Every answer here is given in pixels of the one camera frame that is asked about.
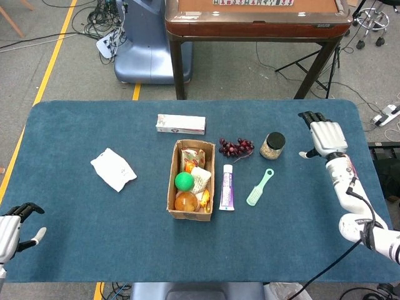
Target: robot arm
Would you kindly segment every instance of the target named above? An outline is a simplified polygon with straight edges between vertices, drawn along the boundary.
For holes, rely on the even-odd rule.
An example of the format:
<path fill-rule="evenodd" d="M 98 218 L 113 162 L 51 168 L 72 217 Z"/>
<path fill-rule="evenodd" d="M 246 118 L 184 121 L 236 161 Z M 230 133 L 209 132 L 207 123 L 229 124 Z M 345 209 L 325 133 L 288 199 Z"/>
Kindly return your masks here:
<path fill-rule="evenodd" d="M 29 241 L 19 242 L 19 233 L 23 222 L 34 211 L 39 214 L 44 213 L 43 209 L 36 204 L 25 203 L 13 207 L 0 217 L 0 292 L 6 279 L 7 272 L 4 269 L 6 263 L 14 257 L 16 252 L 22 252 L 39 244 L 46 233 L 46 228 L 42 227 Z"/>
<path fill-rule="evenodd" d="M 357 172 L 346 155 L 348 144 L 340 125 L 311 111 L 299 114 L 310 129 L 314 148 L 300 152 L 302 158 L 321 156 L 327 159 L 326 169 L 331 177 L 340 205 L 349 214 L 339 221 L 344 238 L 362 243 L 369 249 L 385 255 L 400 264 L 400 232 L 389 230 L 388 225 L 374 211 Z"/>

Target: glass jar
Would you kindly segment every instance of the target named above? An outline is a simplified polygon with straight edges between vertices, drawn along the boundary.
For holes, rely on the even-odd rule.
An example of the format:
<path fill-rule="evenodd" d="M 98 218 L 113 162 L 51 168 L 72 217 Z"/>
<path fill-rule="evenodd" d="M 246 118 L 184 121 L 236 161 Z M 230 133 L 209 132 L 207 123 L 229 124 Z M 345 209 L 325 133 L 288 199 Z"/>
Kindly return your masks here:
<path fill-rule="evenodd" d="M 266 159 L 277 159 L 281 155 L 286 139 L 280 132 L 271 132 L 263 142 L 260 154 Z"/>

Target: red grape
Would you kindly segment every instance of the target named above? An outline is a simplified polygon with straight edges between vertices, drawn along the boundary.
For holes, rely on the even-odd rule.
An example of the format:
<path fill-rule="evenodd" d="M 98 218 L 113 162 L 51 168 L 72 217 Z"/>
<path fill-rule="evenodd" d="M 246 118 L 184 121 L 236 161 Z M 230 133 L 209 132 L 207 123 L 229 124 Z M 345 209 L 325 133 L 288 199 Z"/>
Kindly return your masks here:
<path fill-rule="evenodd" d="M 237 139 L 237 144 L 226 141 L 224 138 L 220 138 L 219 143 L 221 144 L 221 147 L 218 149 L 218 151 L 226 157 L 239 157 L 238 159 L 246 158 L 253 153 L 254 149 L 254 144 L 252 141 L 241 139 L 240 137 Z"/>

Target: gray carpet floor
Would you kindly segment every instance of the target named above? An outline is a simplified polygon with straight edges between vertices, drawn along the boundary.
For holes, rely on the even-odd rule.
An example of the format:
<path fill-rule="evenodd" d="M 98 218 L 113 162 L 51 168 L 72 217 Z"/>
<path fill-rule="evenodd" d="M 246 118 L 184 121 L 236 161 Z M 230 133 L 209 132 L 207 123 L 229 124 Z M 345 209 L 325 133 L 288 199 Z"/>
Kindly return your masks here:
<path fill-rule="evenodd" d="M 68 9 L 44 5 L 40 0 L 30 0 L 36 7 L 29 11 L 19 1 L 2 0 L 1 6 L 20 26 L 26 39 L 59 33 Z M 57 5 L 69 5 L 67 0 L 53 1 Z M 371 118 L 376 115 L 364 101 L 374 103 L 379 108 L 400 102 L 399 47 L 400 15 L 391 7 L 385 11 L 391 18 L 391 27 L 386 36 L 386 44 L 375 46 L 378 34 L 366 39 L 366 47 L 359 51 L 356 43 L 364 32 L 361 30 L 351 41 L 357 28 L 342 41 L 354 48 L 351 54 L 341 52 L 341 68 L 336 70 L 330 98 L 348 99 L 359 105 L 359 112 L 365 130 L 372 129 Z M 83 27 L 87 14 L 80 14 L 74 24 Z M 19 41 L 20 38 L 8 22 L 0 17 L 0 46 Z M 46 40 L 29 42 L 40 43 Z M 25 125 L 38 88 L 54 50 L 55 42 L 2 52 L 0 49 L 0 166 L 7 167 Z M 317 50 L 313 44 L 259 43 L 258 53 L 263 64 L 278 68 L 303 55 Z M 194 45 L 194 74 L 187 85 L 188 99 L 290 99 L 300 85 L 304 73 L 297 67 L 290 67 L 283 74 L 287 80 L 276 74 L 270 67 L 260 65 L 253 42 L 202 42 Z M 329 72 L 321 76 L 327 81 Z M 131 101 L 134 86 L 119 82 L 113 65 L 101 64 L 95 41 L 83 36 L 72 36 L 63 41 L 54 69 L 44 91 L 42 101 L 52 100 L 127 100 Z M 319 97 L 324 92 L 316 85 L 312 89 Z M 309 93 L 307 98 L 316 99 Z M 153 99 L 173 100 L 173 86 L 143 85 L 140 101 Z M 383 128 L 366 132 L 368 141 L 387 141 L 386 129 L 396 129 L 393 121 Z M 392 132 L 390 138 L 400 140 L 400 133 Z M 389 212 L 395 228 L 400 229 L 398 204 L 388 203 Z M 95 283 L 32 283 L 5 284 L 1 299 L 92 299 Z M 375 288 L 376 284 L 327 283 L 312 284 L 307 289 L 313 299 L 338 299 L 340 294 L 354 286 Z M 354 292 L 345 299 L 361 299 L 365 292 Z"/>

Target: yellow floor line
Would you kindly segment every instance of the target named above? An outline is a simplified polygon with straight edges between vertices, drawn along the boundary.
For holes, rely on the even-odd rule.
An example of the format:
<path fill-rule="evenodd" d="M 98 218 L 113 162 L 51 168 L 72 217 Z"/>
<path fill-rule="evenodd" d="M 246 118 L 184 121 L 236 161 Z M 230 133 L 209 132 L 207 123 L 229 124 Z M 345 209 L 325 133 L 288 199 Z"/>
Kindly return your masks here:
<path fill-rule="evenodd" d="M 135 84 L 135 88 L 133 90 L 133 95 L 132 95 L 132 100 L 133 101 L 137 101 L 139 100 L 139 95 L 140 95 L 140 87 L 141 84 L 140 83 L 136 83 Z M 104 291 L 104 282 L 97 282 L 96 283 L 96 289 L 94 290 L 94 296 L 93 296 L 93 300 L 101 300 L 101 293 Z"/>
<path fill-rule="evenodd" d="M 77 0 L 72 0 L 71 6 L 75 6 L 76 1 Z M 71 17 L 73 15 L 73 11 L 74 11 L 73 7 L 70 7 L 68 9 L 67 15 L 65 17 L 64 24 L 62 25 L 62 28 L 61 28 L 61 32 L 60 32 L 61 34 L 59 36 L 59 39 L 57 41 L 56 46 L 54 47 L 54 51 L 52 53 L 51 59 L 49 61 L 49 64 L 47 65 L 47 69 L 46 69 L 46 72 L 44 73 L 44 77 L 43 77 L 42 83 L 41 83 L 41 85 L 39 87 L 39 91 L 36 94 L 36 98 L 35 98 L 32 106 L 34 106 L 35 104 L 39 103 L 41 101 L 42 97 L 43 97 L 43 93 L 44 93 L 44 90 L 46 89 L 46 86 L 48 84 L 51 71 L 53 70 L 54 63 L 56 62 L 56 59 L 57 59 L 57 56 L 58 56 L 58 52 L 60 51 L 61 44 L 63 43 L 63 39 L 62 39 L 62 37 L 64 36 L 63 34 L 67 32 L 67 28 L 68 28 L 69 22 L 71 20 Z M 24 130 L 25 130 L 25 127 L 22 130 L 22 133 L 21 133 L 21 135 L 19 137 L 17 146 L 15 147 L 14 153 L 12 154 L 11 161 L 10 161 L 10 163 L 8 165 L 7 171 L 6 171 L 5 175 L 4 175 L 4 179 L 2 180 L 2 183 L 1 183 L 1 186 L 0 186 L 0 204 L 3 201 L 3 197 L 4 197 L 4 194 L 6 193 L 6 189 L 7 189 L 10 177 L 11 177 L 11 173 L 13 172 L 13 169 L 14 169 L 15 160 L 17 159 L 19 148 L 21 147 L 21 141 L 22 141 L 22 138 L 23 138 L 23 135 L 24 135 Z"/>
<path fill-rule="evenodd" d="M 75 6 L 76 1 L 77 0 L 72 0 L 70 6 Z M 61 34 L 59 35 L 56 46 L 54 47 L 54 51 L 52 52 L 51 59 L 47 66 L 46 72 L 44 73 L 44 77 L 43 77 L 42 83 L 40 84 L 39 91 L 36 94 L 36 98 L 35 98 L 35 101 L 33 102 L 33 106 L 36 105 L 37 103 L 39 103 L 43 97 L 44 90 L 46 89 L 46 86 L 48 84 L 48 81 L 49 81 L 49 78 L 51 75 L 51 71 L 53 71 L 54 64 L 56 63 L 58 52 L 60 51 L 61 45 L 63 44 L 63 39 L 62 39 L 64 37 L 63 33 L 67 32 L 69 22 L 71 20 L 71 17 L 73 16 L 73 11 L 74 11 L 73 7 L 70 7 L 68 9 L 67 16 L 65 17 L 64 24 L 62 25 L 62 28 L 61 28 L 61 32 L 60 32 Z"/>
<path fill-rule="evenodd" d="M 104 285 L 105 285 L 104 282 L 96 283 L 96 289 L 94 290 L 93 300 L 99 300 L 103 298 L 101 297 L 101 293 L 104 291 Z"/>
<path fill-rule="evenodd" d="M 7 188 L 8 182 L 10 181 L 11 173 L 14 169 L 15 160 L 17 159 L 19 147 L 21 146 L 21 141 L 23 140 L 24 131 L 25 131 L 25 127 L 22 130 L 22 133 L 18 139 L 17 146 L 15 147 L 14 153 L 11 156 L 11 161 L 8 165 L 7 171 L 4 175 L 4 179 L 2 180 L 2 183 L 0 186 L 0 204 L 3 201 L 3 197 L 4 197 L 4 194 L 6 193 L 6 188 Z"/>
<path fill-rule="evenodd" d="M 135 84 L 135 89 L 133 90 L 133 96 L 132 96 L 133 101 L 139 100 L 140 87 L 141 87 L 140 83 Z"/>

